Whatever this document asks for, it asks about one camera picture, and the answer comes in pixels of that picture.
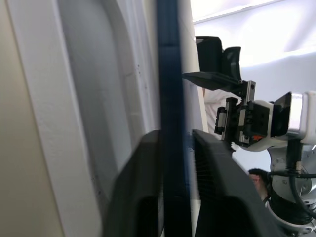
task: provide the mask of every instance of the orange component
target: orange component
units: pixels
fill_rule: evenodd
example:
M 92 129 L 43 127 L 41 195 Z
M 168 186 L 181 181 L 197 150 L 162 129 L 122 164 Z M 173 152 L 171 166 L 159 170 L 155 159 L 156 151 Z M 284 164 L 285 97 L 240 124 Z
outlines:
M 252 136 L 254 141 L 260 141 L 263 137 L 262 136 Z

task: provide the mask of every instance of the black cable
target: black cable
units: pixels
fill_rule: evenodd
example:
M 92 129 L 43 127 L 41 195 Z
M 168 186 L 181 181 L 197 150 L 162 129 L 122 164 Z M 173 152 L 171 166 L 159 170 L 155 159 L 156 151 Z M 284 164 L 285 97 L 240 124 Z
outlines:
M 303 144 L 298 139 L 287 141 L 286 149 L 286 169 L 296 170 L 297 163 L 302 159 Z
M 316 219 L 316 213 L 312 212 L 301 200 L 300 195 L 298 194 L 297 190 L 296 190 L 296 184 L 295 184 L 295 176 L 290 176 L 289 177 L 289 183 L 290 183 L 290 188 L 291 188 L 291 192 L 293 194 L 294 200 L 296 202 L 296 204 L 298 204 L 302 210 L 308 214 L 309 216 L 313 217 L 314 219 Z
M 316 174 L 297 174 L 297 173 L 289 173 L 286 171 L 272 171 L 268 174 L 270 178 L 272 175 L 282 176 L 282 177 L 295 177 L 298 179 L 315 179 Z

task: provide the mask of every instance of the dark hair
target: dark hair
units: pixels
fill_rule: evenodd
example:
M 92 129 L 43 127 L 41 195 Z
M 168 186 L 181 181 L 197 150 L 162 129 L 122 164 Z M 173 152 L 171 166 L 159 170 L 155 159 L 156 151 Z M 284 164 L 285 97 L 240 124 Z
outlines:
M 258 175 L 264 182 L 266 188 L 269 186 L 268 172 L 262 169 L 250 169 L 249 174 Z

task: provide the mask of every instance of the black object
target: black object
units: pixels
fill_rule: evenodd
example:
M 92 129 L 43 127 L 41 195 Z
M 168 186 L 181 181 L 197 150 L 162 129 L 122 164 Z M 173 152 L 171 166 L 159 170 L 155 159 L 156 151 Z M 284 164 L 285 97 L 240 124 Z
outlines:
M 278 175 L 282 177 L 295 177 L 298 179 L 316 179 L 316 174 L 298 174 L 288 171 L 272 171 L 268 174 L 268 176 Z
M 312 217 L 306 214 L 299 205 L 283 199 L 274 190 L 271 192 L 269 204 L 275 215 L 289 223 L 305 225 L 312 220 Z M 316 203 L 310 207 L 314 210 Z
M 191 209 L 178 1 L 157 0 L 164 232 L 190 237 Z
M 142 138 L 116 179 L 103 237 L 161 235 L 163 202 L 158 199 L 162 181 L 160 151 L 160 131 L 153 131 Z
M 249 147 L 268 134 L 269 108 L 254 100 L 255 82 L 242 81 L 240 47 L 222 49 L 218 37 L 197 37 L 201 72 L 184 73 L 183 78 L 208 90 L 223 90 L 241 98 L 228 98 L 226 108 L 217 111 L 215 133 L 231 144 Z
M 286 169 L 289 174 L 289 184 L 291 192 L 293 194 L 296 204 L 301 208 L 311 218 L 316 219 L 316 213 L 314 212 L 315 207 L 310 205 L 305 205 L 302 201 L 300 195 L 297 192 L 295 177 L 299 175 L 299 170 L 296 169 L 297 162 L 301 161 L 302 158 L 303 144 L 298 139 L 288 140 L 287 151 L 286 151 Z
M 271 137 L 281 137 L 287 133 L 291 99 L 291 93 L 289 92 L 274 102 Z
M 192 137 L 201 199 L 195 236 L 284 236 L 224 142 L 198 130 Z M 159 131 L 145 135 L 119 175 L 103 237 L 160 237 L 161 138 Z M 179 231 L 173 225 L 170 228 Z

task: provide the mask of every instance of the white trim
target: white trim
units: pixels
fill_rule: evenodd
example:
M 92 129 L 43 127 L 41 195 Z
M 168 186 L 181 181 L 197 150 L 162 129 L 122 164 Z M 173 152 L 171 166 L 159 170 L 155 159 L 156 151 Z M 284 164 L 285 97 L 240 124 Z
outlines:
M 159 98 L 157 59 L 153 55 L 157 47 L 151 48 L 150 30 L 153 22 L 150 9 L 144 7 L 139 0 L 127 1 L 126 14 L 128 29 L 136 63 L 138 91 L 142 105 L 145 133 L 159 129 Z
M 65 236 L 97 237 L 101 217 L 57 2 L 8 6 Z
M 200 18 L 194 19 L 193 23 L 196 25 L 196 24 L 199 24 L 199 23 L 202 23 L 202 22 L 211 21 L 211 20 L 215 20 L 217 18 L 229 16 L 229 15 L 232 15 L 232 14 L 253 10 L 253 9 L 256 9 L 256 8 L 259 8 L 259 7 L 263 7 L 263 6 L 267 6 L 267 5 L 270 5 L 270 4 L 273 4 L 273 3 L 277 3 L 277 2 L 280 2 L 280 1 L 284 1 L 284 0 L 262 0 L 262 1 L 258 2 L 258 3 L 255 3 L 255 4 L 247 4 L 247 5 L 242 5 L 242 6 L 229 8 L 229 9 L 224 10 L 224 11 L 216 12 L 216 13 L 211 14 L 211 15 L 207 15 L 207 16 L 204 16 L 204 17 L 200 17 Z

